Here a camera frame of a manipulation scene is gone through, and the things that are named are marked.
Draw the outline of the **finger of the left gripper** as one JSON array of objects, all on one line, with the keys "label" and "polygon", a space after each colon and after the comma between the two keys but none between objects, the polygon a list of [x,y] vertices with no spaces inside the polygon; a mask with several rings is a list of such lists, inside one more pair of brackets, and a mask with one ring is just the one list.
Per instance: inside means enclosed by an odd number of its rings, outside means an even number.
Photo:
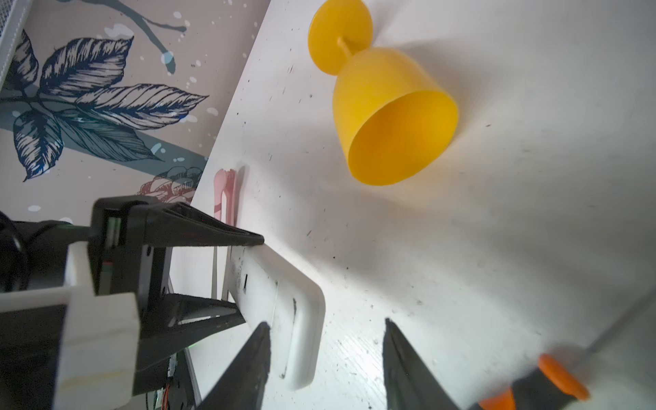
[{"label": "finger of the left gripper", "polygon": [[165,294],[141,318],[136,371],[141,375],[191,345],[245,323],[234,302]]},{"label": "finger of the left gripper", "polygon": [[186,203],[131,201],[130,237],[144,245],[228,247],[263,245],[263,235],[217,220]]}]

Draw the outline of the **orange black screwdriver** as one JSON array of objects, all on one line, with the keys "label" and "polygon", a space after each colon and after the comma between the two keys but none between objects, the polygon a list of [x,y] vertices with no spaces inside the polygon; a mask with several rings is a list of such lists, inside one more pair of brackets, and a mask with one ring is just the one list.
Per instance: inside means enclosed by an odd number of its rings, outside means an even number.
[{"label": "orange black screwdriver", "polygon": [[521,379],[516,379],[501,394],[471,405],[472,409],[564,409],[575,401],[588,401],[590,393],[578,377],[581,369],[601,350],[610,346],[620,334],[639,318],[655,300],[651,289],[638,299],[611,326],[606,328],[579,356],[565,366],[553,357],[543,354],[537,367]]}]

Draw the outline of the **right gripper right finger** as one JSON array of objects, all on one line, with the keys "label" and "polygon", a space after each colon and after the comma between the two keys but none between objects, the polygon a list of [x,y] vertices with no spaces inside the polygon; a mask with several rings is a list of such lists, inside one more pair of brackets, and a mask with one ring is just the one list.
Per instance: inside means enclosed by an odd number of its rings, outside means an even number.
[{"label": "right gripper right finger", "polygon": [[385,319],[383,368],[388,409],[458,409],[389,318]]}]

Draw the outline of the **grey white remote control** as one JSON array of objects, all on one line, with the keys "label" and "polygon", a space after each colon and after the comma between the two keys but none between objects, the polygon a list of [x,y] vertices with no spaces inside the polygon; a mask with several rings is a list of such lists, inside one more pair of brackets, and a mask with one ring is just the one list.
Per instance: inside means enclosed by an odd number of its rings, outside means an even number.
[{"label": "grey white remote control", "polygon": [[269,324],[271,374],[291,391],[309,386],[326,315],[319,285],[263,244],[230,248],[224,293],[234,299],[250,327]]}]

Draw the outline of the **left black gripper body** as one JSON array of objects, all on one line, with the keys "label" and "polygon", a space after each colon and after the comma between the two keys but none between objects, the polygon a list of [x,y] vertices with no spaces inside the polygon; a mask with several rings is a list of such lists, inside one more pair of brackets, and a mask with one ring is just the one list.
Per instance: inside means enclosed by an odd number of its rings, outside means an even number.
[{"label": "left black gripper body", "polygon": [[1,219],[1,406],[116,409],[165,384],[161,298],[137,267],[146,196],[98,200],[89,227]]}]

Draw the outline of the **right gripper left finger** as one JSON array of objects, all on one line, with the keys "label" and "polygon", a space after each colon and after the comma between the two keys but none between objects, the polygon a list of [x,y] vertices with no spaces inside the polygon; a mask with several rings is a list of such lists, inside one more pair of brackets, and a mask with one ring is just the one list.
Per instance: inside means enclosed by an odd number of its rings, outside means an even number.
[{"label": "right gripper left finger", "polygon": [[212,391],[196,406],[260,410],[271,367],[270,326],[261,322]]}]

